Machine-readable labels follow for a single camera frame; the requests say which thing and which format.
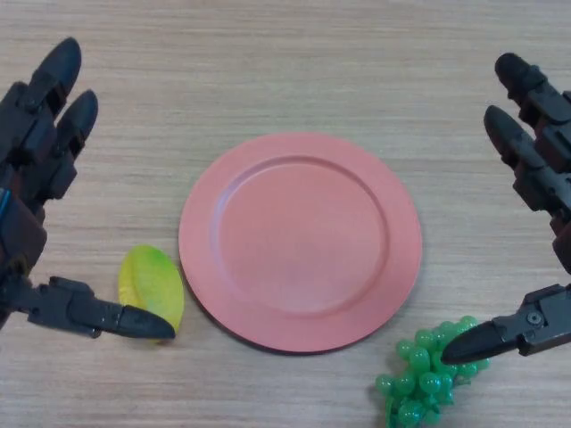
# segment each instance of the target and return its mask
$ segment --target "screw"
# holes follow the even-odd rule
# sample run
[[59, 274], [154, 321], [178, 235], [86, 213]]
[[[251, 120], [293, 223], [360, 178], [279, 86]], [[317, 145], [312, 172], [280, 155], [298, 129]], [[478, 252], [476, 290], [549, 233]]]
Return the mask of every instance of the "screw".
[[527, 314], [527, 322], [531, 325], [539, 325], [543, 322], [542, 314], [539, 312], [530, 312]]

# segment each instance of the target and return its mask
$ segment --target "green grapes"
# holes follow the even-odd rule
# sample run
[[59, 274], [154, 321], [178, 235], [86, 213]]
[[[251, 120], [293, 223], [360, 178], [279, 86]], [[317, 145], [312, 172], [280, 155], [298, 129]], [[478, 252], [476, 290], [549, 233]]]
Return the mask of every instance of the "green grapes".
[[414, 341], [401, 340], [396, 352], [407, 369], [400, 376], [381, 374], [375, 387], [386, 397], [386, 423], [392, 428], [410, 428], [418, 424], [437, 424], [440, 406], [454, 403], [453, 389], [470, 383], [489, 359], [475, 363], [445, 365], [443, 349], [457, 335], [477, 325], [474, 317], [465, 316], [457, 323], [445, 321], [433, 329], [420, 329]]

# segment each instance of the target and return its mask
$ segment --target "wood grain surface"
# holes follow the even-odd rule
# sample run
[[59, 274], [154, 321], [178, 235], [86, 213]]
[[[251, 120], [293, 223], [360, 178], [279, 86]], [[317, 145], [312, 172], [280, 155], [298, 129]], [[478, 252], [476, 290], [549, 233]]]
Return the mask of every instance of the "wood grain surface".
[[[0, 92], [76, 37], [100, 116], [65, 199], [49, 203], [34, 270], [115, 300], [137, 243], [178, 259], [178, 217], [224, 151], [285, 130], [345, 137], [403, 180], [425, 257], [401, 311], [355, 346], [292, 358], [222, 333], [186, 296], [166, 347], [96, 341], [13, 315], [0, 333], [0, 426], [380, 427], [370, 386], [422, 326], [511, 313], [567, 283], [549, 219], [511, 190], [482, 117], [515, 113], [493, 64], [506, 51], [571, 88], [566, 0], [0, 0]], [[457, 393], [443, 428], [567, 426], [571, 347], [510, 354]]]

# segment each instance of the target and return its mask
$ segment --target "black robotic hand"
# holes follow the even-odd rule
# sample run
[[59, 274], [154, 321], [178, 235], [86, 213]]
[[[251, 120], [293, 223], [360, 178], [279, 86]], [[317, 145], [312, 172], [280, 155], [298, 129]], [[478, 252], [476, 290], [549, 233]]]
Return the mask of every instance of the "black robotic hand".
[[[560, 94], [537, 66], [505, 53], [495, 65], [528, 135], [505, 111], [484, 115], [490, 140], [516, 176], [516, 192], [534, 211], [550, 214], [553, 249], [571, 273], [571, 92]], [[496, 317], [468, 330], [444, 350], [443, 361], [465, 363], [519, 349], [530, 355], [571, 342], [571, 285], [528, 293], [514, 315]]]
[[12, 85], [0, 102], [0, 328], [14, 311], [37, 325], [97, 337], [173, 338], [160, 317], [98, 300], [87, 284], [60, 277], [33, 288], [28, 279], [46, 244], [46, 201], [61, 199], [77, 175], [74, 162], [97, 117], [86, 91], [57, 123], [81, 67], [68, 38], [46, 56], [28, 84]]

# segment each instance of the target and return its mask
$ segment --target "round plate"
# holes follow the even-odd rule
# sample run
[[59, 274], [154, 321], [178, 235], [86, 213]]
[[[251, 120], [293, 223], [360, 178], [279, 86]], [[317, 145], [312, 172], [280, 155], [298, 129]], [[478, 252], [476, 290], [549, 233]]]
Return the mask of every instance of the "round plate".
[[273, 350], [317, 352], [373, 333], [420, 265], [417, 212], [376, 157], [332, 136], [262, 136], [216, 160], [186, 201], [188, 282], [228, 330]]

